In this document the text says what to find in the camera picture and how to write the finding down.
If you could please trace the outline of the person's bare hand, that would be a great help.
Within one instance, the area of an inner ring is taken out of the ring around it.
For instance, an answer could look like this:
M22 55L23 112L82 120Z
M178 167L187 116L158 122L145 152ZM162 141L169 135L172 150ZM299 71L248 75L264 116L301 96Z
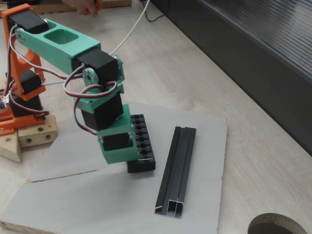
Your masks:
M84 15L86 11L92 16L97 16L98 10L93 0L62 0L66 5L75 8L81 15Z

